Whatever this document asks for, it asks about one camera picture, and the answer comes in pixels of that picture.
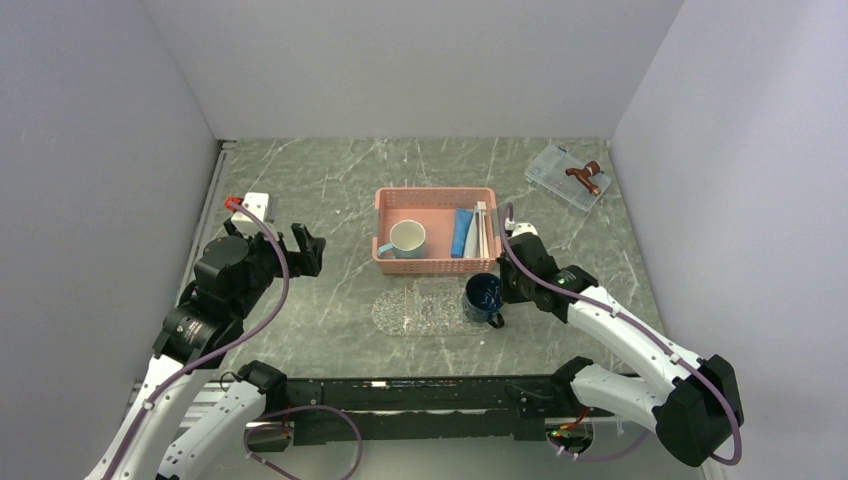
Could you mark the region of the dark blue mug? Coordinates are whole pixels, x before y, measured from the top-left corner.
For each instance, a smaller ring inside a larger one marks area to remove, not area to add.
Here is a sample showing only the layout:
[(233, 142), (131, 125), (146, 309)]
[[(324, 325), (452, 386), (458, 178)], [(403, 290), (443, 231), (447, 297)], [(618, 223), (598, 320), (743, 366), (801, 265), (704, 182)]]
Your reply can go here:
[(465, 318), (494, 329), (503, 328), (505, 320), (500, 312), (503, 306), (501, 287), (500, 278), (490, 273), (478, 273), (470, 277), (462, 296)]

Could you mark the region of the clear textured plastic tray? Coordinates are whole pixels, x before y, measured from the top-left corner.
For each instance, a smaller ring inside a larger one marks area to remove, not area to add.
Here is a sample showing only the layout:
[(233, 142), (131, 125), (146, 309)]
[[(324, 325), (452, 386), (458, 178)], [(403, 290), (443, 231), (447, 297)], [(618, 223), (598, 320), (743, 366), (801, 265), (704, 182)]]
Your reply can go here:
[(490, 326), (463, 312), (464, 286), (457, 278), (425, 279), (392, 288), (374, 301), (371, 318), (390, 336), (446, 337), (486, 333)]

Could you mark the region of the light blue mug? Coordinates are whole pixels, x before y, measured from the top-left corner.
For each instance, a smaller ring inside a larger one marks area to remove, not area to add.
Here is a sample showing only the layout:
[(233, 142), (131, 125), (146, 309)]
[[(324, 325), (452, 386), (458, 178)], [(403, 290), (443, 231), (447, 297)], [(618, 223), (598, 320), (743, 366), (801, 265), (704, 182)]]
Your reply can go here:
[(389, 241), (377, 248), (379, 258), (423, 259), (426, 257), (427, 232), (425, 227), (411, 219), (402, 220), (389, 231)]

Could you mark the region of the pink plastic perforated basket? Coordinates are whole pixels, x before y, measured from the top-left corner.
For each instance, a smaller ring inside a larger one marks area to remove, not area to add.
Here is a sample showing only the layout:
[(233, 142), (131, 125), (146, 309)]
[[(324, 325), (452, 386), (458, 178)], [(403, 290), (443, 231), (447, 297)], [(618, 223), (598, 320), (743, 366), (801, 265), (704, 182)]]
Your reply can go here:
[[(489, 258), (450, 256), (457, 208), (473, 209), (478, 201), (486, 203), (490, 242)], [(383, 187), (376, 191), (377, 231), (371, 254), (386, 275), (460, 274), (489, 272), (502, 254), (493, 217), (497, 206), (494, 190), (489, 187)], [(377, 248), (389, 241), (389, 231), (402, 220), (415, 220), (427, 232), (426, 257), (423, 259), (379, 258)]]

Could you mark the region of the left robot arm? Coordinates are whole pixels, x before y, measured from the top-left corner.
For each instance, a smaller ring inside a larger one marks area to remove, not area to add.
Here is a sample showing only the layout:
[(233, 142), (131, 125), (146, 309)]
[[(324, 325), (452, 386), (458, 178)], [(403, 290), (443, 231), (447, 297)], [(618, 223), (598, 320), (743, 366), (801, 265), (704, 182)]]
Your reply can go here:
[(316, 277), (322, 269), (326, 241), (302, 224), (291, 226), (296, 251), (287, 250), (283, 235), (252, 213), (233, 215), (225, 229), (225, 236), (204, 247), (193, 281), (166, 315), (140, 391), (89, 478), (193, 478), (248, 421), (272, 420), (285, 411), (286, 375), (253, 361), (211, 412), (186, 432), (179, 430), (226, 353), (258, 334), (282, 309), (286, 292), (262, 322), (244, 329), (272, 282)]

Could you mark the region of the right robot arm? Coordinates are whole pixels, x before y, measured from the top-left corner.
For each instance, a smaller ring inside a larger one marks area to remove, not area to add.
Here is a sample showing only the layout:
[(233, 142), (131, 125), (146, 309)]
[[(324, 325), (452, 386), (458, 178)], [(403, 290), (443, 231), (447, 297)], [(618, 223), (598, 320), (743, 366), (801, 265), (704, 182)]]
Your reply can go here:
[(499, 301), (533, 303), (540, 311), (591, 335), (634, 370), (613, 373), (575, 357), (548, 379), (502, 378), (504, 398), (520, 416), (552, 418), (599, 409), (655, 434), (680, 462), (740, 462), (743, 408), (735, 371), (719, 355), (704, 359), (632, 316), (581, 268), (559, 268), (530, 225), (503, 237)]

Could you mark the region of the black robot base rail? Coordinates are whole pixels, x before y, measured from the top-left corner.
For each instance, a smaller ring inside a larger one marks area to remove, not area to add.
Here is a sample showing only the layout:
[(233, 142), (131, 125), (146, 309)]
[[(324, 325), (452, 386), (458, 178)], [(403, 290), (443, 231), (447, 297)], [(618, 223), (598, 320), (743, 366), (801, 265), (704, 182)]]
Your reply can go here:
[(595, 412), (549, 375), (291, 379), (261, 426), (295, 446), (503, 437), (589, 448)]

